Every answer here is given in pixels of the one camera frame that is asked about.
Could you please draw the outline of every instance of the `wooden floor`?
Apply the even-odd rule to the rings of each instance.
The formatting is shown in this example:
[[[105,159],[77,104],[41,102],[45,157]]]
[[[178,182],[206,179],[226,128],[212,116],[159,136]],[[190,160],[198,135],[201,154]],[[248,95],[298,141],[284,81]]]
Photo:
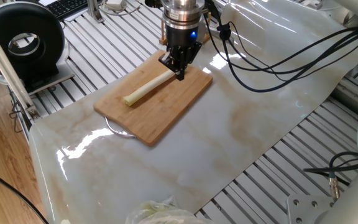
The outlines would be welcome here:
[[[44,212],[32,166],[29,146],[23,133],[14,132],[8,114],[12,103],[7,87],[0,84],[0,177],[22,192]],[[0,224],[42,223],[35,213],[0,184]]]

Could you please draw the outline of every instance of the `cable bundle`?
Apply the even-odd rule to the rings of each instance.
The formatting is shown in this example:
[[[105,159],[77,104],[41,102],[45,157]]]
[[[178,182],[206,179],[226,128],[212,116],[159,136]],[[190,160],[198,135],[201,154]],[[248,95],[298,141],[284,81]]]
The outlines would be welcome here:
[[[211,31],[209,29],[209,26],[207,26],[208,28],[208,32],[209,32],[209,36],[211,37],[211,41],[212,41],[212,44],[215,48],[215,50],[217,51],[217,53],[228,63],[229,65],[229,68],[230,68],[230,71],[232,73],[232,75],[234,76],[234,78],[246,89],[250,90],[250,91],[254,91],[254,92],[257,92],[257,93],[266,93],[266,92],[270,92],[270,91],[274,91],[274,90],[277,90],[279,88],[282,88],[282,87],[285,87],[286,85],[290,84],[291,82],[295,81],[295,80],[299,80],[301,78],[304,78],[304,77],[307,77],[311,74],[313,74],[314,72],[317,72],[318,70],[321,70],[322,68],[324,67],[327,67],[328,65],[331,65],[335,62],[337,62],[338,60],[346,57],[347,55],[349,55],[350,53],[352,53],[353,51],[355,51],[355,49],[358,48],[358,45],[356,47],[354,47],[351,51],[349,51],[348,53],[346,53],[345,55],[343,55],[342,57],[338,58],[337,60],[323,66],[323,67],[320,67],[310,73],[307,73],[306,75],[303,75],[305,74],[309,69],[311,69],[313,66],[315,66],[318,62],[320,62],[321,60],[323,60],[324,58],[330,56],[331,54],[337,52],[338,50],[340,50],[341,48],[351,44],[352,42],[356,41],[358,39],[358,27],[352,27],[352,28],[348,28],[348,29],[343,29],[343,30],[340,30],[338,32],[335,32],[307,47],[305,47],[304,49],[298,51],[297,53],[289,56],[288,58],[282,60],[281,62],[278,62],[272,66],[268,66],[267,64],[263,63],[261,60],[257,59],[256,57],[254,57],[253,55],[251,55],[250,53],[248,53],[248,51],[246,51],[245,47],[243,46],[242,44],[242,41],[241,41],[241,38],[239,38],[239,42],[242,46],[242,49],[244,50],[245,53],[247,53],[248,55],[250,55],[252,58],[256,59],[257,61],[259,61],[260,63],[264,64],[266,67],[264,68],[261,68],[257,65],[255,65],[254,63],[252,63],[251,61],[249,61],[247,58],[245,58],[243,56],[242,53],[240,53],[240,51],[238,51],[236,49],[236,47],[234,46],[234,44],[229,40],[230,38],[230,34],[231,34],[231,30],[230,30],[230,25],[232,25],[236,31],[236,33],[238,34],[238,31],[237,31],[237,28],[236,26],[234,25],[233,22],[229,22],[228,24],[224,24],[222,25],[222,22],[221,22],[221,19],[220,19],[220,16],[219,14],[217,13],[217,9],[216,7],[214,6],[213,2],[210,2],[210,1],[206,1],[207,3],[207,7],[208,9],[211,11],[211,13],[213,14],[213,16],[218,20],[218,28],[217,30],[221,31],[221,39],[222,39],[222,43],[223,43],[223,48],[224,48],[224,53],[226,54],[226,57],[224,57],[220,51],[218,50],[218,48],[216,47],[216,44],[215,44],[215,41],[212,37],[212,34],[211,34]],[[316,60],[310,62],[310,63],[307,63],[306,65],[304,66],[301,66],[299,68],[295,68],[293,70],[289,70],[289,71],[282,71],[282,72],[275,72],[273,70],[273,68],[289,61],[290,59],[296,57],[297,55],[301,54],[302,52],[314,47],[315,45],[318,45],[322,42],[324,42],[325,40],[328,40],[332,37],[335,37],[339,34],[343,34],[345,32],[351,32],[350,34],[347,34],[345,37],[343,37],[341,40],[337,41],[335,44],[333,44],[330,48],[328,48],[324,53],[322,53]],[[241,59],[243,59],[245,62],[247,62],[249,65],[251,65],[252,67],[254,68],[245,68],[245,67],[242,67],[242,66],[239,66],[239,65],[236,65],[234,63],[232,63],[230,61],[230,58],[229,58],[229,52],[227,50],[227,45],[226,45],[226,41],[229,42],[229,45],[234,49],[234,51],[241,57]],[[234,67],[238,68],[238,69],[241,69],[241,70],[245,70],[245,71],[250,71],[250,72],[266,72],[266,73],[270,73],[270,74],[274,74],[278,79],[280,79],[281,81],[283,81],[282,84],[279,84],[277,86],[274,86],[274,87],[271,87],[271,88],[267,88],[267,89],[255,89],[255,88],[252,88],[248,85],[246,85],[236,74],[236,72],[234,71]],[[296,75],[294,75],[292,78],[288,79],[288,80],[283,80],[281,79],[280,77],[278,77],[278,75],[284,75],[284,74],[291,74],[291,73],[295,73],[297,72]]]

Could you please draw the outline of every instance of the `black cable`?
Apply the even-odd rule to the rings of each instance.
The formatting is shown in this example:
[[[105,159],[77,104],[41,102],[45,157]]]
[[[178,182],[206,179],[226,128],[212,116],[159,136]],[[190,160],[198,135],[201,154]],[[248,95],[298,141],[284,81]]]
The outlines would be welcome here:
[[[341,167],[341,166],[346,165],[346,164],[348,164],[348,163],[350,163],[350,162],[353,162],[353,161],[358,161],[358,158],[345,161],[345,162],[339,164],[339,165],[336,166],[336,167]]]
[[[2,180],[0,178],[0,184],[7,187],[9,190],[11,190],[14,194],[16,194],[20,199],[22,199],[34,212],[37,214],[37,216],[42,220],[44,224],[48,224],[48,221],[44,218],[44,216],[41,214],[41,212],[35,207],[29,199],[27,199],[22,193],[20,193],[18,190],[16,190],[14,187],[12,187],[10,184],[5,182],[5,180]]]
[[[335,156],[333,156],[333,158],[330,160],[329,162],[329,168],[334,168],[334,162],[336,159],[340,158],[341,156],[357,156],[358,157],[358,152],[340,152],[338,154],[336,154]]]
[[[328,63],[328,64],[326,64],[326,65],[324,65],[324,66],[322,66],[322,67],[320,67],[320,68],[317,68],[316,70],[314,70],[314,71],[312,71],[312,72],[310,72],[310,73],[308,73],[308,74],[306,74],[306,75],[304,75],[304,76],[302,76],[302,77],[297,78],[297,80],[299,80],[299,79],[301,79],[301,78],[306,78],[306,77],[308,77],[309,75],[313,74],[314,72],[318,72],[318,71],[320,71],[321,69],[323,69],[323,68],[325,68],[325,67],[327,67],[327,66],[332,65],[333,63],[339,61],[340,59],[342,59],[342,58],[348,56],[349,54],[351,54],[351,53],[352,53],[353,51],[355,51],[356,49],[358,49],[358,45],[355,46],[355,47],[354,47],[351,51],[349,51],[348,53],[344,54],[342,57],[339,57],[338,59],[336,59],[336,60],[334,60],[334,61],[332,61],[332,62],[330,62],[330,63]]]
[[[22,113],[22,111],[20,111],[20,110],[19,110],[19,111],[15,111],[15,108],[16,108],[16,106],[17,106],[18,104],[19,104],[19,100],[17,100],[17,101],[13,104],[12,112],[9,113],[9,117],[14,120],[13,129],[14,129],[14,132],[15,132],[15,133],[21,133],[21,132],[23,131],[23,129],[21,129],[20,131],[16,130],[17,120],[18,120],[18,118],[19,118],[19,117],[17,116],[17,114],[18,114],[18,113]]]
[[[325,176],[325,177],[329,177],[329,174],[324,173],[324,172],[313,172],[313,173],[314,173],[314,174],[323,175],[323,176]],[[346,181],[346,180],[344,180],[344,179],[342,179],[342,178],[340,178],[340,177],[336,177],[336,179],[337,179],[340,183],[342,183],[342,184],[344,184],[344,185],[346,185],[346,186],[349,186],[349,185],[350,185],[350,183],[349,183],[348,181]]]
[[[236,30],[236,34],[237,34],[237,37],[238,37],[238,39],[239,39],[239,42],[240,42],[240,44],[241,44],[241,47],[242,47],[243,51],[244,51],[247,55],[249,55],[249,56],[251,56],[253,59],[255,59],[256,61],[260,62],[261,64],[263,64],[263,65],[265,65],[265,66],[267,66],[267,67],[269,67],[269,66],[268,66],[267,64],[265,64],[263,61],[261,61],[261,60],[259,60],[258,58],[254,57],[252,54],[250,54],[250,53],[246,50],[246,48],[245,48],[244,45],[242,44],[242,40],[241,40],[241,38],[240,38],[239,32],[237,31],[236,25],[234,25],[234,23],[233,23],[232,21],[230,21],[229,24],[232,24],[233,27],[234,27],[234,29]],[[280,77],[277,75],[277,73],[274,72],[273,68],[270,68],[270,69],[271,69],[271,71],[274,73],[274,75],[276,76],[276,78],[278,78],[279,80],[281,80],[281,81],[283,81],[283,82],[286,81],[286,80],[280,78]]]
[[[229,22],[229,23],[233,25],[233,27],[234,27],[234,29],[235,29],[237,35],[239,35],[236,25],[234,25],[233,22]],[[284,72],[270,72],[269,69],[271,69],[271,68],[273,68],[273,67],[276,67],[276,66],[278,66],[278,65],[281,65],[282,63],[284,63],[284,62],[290,60],[291,58],[293,58],[293,57],[299,55],[300,53],[302,53],[302,52],[304,52],[304,51],[310,49],[311,47],[313,47],[313,46],[315,46],[315,45],[317,45],[317,44],[319,44],[319,43],[322,43],[322,42],[325,41],[325,40],[328,40],[328,39],[334,37],[335,35],[339,35],[339,34],[342,34],[342,33],[344,33],[344,32],[349,32],[349,31],[352,31],[352,30],[353,30],[352,35],[357,35],[357,34],[358,34],[358,29],[344,29],[344,30],[340,30],[340,31],[338,31],[338,32],[335,32],[335,33],[333,33],[333,34],[331,34],[331,35],[329,35],[329,36],[327,36],[327,37],[325,37],[325,38],[323,38],[323,39],[321,39],[321,40],[319,40],[319,41],[317,41],[317,42],[315,42],[315,43],[313,43],[313,44],[311,44],[311,45],[309,45],[309,46],[307,46],[307,47],[305,47],[305,48],[303,48],[302,50],[298,51],[297,53],[295,53],[295,54],[289,56],[288,58],[286,58],[286,59],[282,60],[281,62],[278,62],[278,63],[276,63],[275,65],[272,65],[272,66],[270,66],[270,67],[268,66],[268,67],[266,67],[266,68],[260,68],[260,67],[258,67],[258,66],[256,66],[256,65],[254,65],[252,62],[249,62],[249,61],[246,60],[246,59],[245,59],[245,60],[247,61],[247,63],[249,63],[250,65],[252,65],[252,66],[255,67],[256,69],[253,69],[253,68],[244,68],[244,67],[240,67],[240,66],[238,66],[238,65],[236,65],[236,64],[233,64],[233,66],[235,66],[235,67],[237,67],[237,68],[240,68],[240,69],[243,69],[243,70],[251,71],[251,72],[263,71],[263,72],[272,73],[272,74],[275,74],[275,75],[276,75],[276,74],[277,74],[277,75],[284,75],[284,74],[289,74],[289,73],[297,72],[297,71],[300,71],[300,70],[302,70],[303,68],[307,67],[307,66],[310,65],[312,62],[310,62],[310,63],[308,63],[308,64],[306,64],[306,65],[304,65],[304,66],[302,66],[302,67],[299,67],[299,68],[296,68],[296,69],[293,69],[293,70],[290,70],[290,71],[284,71]],[[252,58],[254,58],[254,59],[258,60],[259,62],[261,62],[259,59],[255,58],[253,55],[251,55],[250,53],[248,53],[248,51],[246,51],[244,45],[242,44],[242,41],[241,41],[241,38],[240,38],[240,37],[239,37],[239,41],[240,41],[240,44],[242,45],[242,48],[243,48],[243,50],[244,50],[245,53],[249,54]]]
[[[336,42],[334,45],[332,45],[330,48],[328,48],[322,55],[320,55],[315,61],[311,62],[309,65],[307,65],[302,71],[300,71],[298,74],[296,74],[294,77],[292,77],[291,79],[289,79],[288,81],[280,84],[280,85],[277,85],[275,87],[271,87],[271,88],[268,88],[268,89],[262,89],[262,90],[258,90],[258,89],[255,89],[255,88],[252,88],[252,87],[249,87],[247,86],[243,81],[240,80],[240,78],[236,75],[236,72],[234,71],[233,69],[233,66],[232,66],[232,63],[230,61],[230,58],[229,58],[229,52],[227,50],[227,46],[226,46],[226,41],[222,41],[223,42],[223,47],[224,47],[224,51],[226,53],[226,58],[227,58],[227,62],[229,64],[229,68],[230,68],[230,71],[231,73],[233,74],[234,78],[240,83],[240,85],[242,85],[244,88],[250,90],[250,91],[254,91],[254,92],[257,92],[257,93],[266,93],[266,92],[270,92],[270,91],[275,91],[279,88],[282,88],[282,87],[285,87],[286,85],[290,84],[291,82],[295,81],[296,78],[300,77],[302,74],[304,74],[307,70],[309,70],[312,66],[316,65],[320,60],[322,60],[323,58],[325,58],[326,56],[328,56],[327,54],[331,54],[339,49],[341,49],[342,47],[344,47],[344,45],[341,45],[343,42],[345,42],[349,37],[351,37],[352,35],[354,35],[353,33],[347,35],[346,37],[343,37],[340,41]]]
[[[305,172],[343,172],[358,169],[358,164],[347,167],[333,167],[333,168],[306,168]]]
[[[333,54],[334,52],[336,52],[337,50],[345,47],[346,45],[350,44],[351,42],[355,41],[358,39],[358,33],[356,32],[352,32],[351,34],[348,34],[347,36],[343,37],[341,40],[339,40],[338,42],[336,42],[333,46],[331,46],[328,50],[326,50],[323,54],[321,54],[316,60],[293,70],[290,71],[286,71],[286,72],[275,72],[274,74],[289,74],[289,73],[293,73],[293,72],[297,72],[300,70],[304,70],[305,68],[310,67],[310,65],[315,65],[317,64],[317,62],[319,62],[320,60],[326,58],[327,56]],[[243,70],[247,70],[247,71],[262,71],[263,69],[258,67],[257,65],[254,65],[252,62],[250,62],[247,58],[245,58],[234,46],[234,44],[229,41],[230,45],[232,46],[232,48],[234,49],[234,51],[240,55],[240,57],[245,60],[248,64],[250,64],[251,66],[257,68],[257,69],[249,69],[249,68],[242,68]],[[263,70],[264,72],[267,73],[272,73],[270,71],[267,70]]]

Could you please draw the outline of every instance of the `keyboard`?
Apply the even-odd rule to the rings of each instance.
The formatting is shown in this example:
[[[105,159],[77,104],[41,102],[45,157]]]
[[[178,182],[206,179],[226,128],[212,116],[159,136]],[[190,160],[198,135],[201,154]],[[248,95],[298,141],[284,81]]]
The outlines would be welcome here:
[[[88,7],[86,0],[57,0],[47,5],[47,8],[59,20],[64,20],[86,7]]]

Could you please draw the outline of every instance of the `metal ring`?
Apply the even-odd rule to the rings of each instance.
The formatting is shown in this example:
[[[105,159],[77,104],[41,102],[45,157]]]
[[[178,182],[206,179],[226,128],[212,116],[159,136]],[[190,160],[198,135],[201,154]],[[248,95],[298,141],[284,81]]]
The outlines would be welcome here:
[[[117,134],[118,136],[124,137],[124,138],[136,138],[136,136],[134,136],[133,134],[127,134],[125,131],[120,132],[120,131],[114,130],[113,128],[110,127],[109,120],[107,119],[106,115],[103,115],[103,116],[104,116],[104,119],[106,120],[107,127],[110,129],[110,131],[112,133]]]

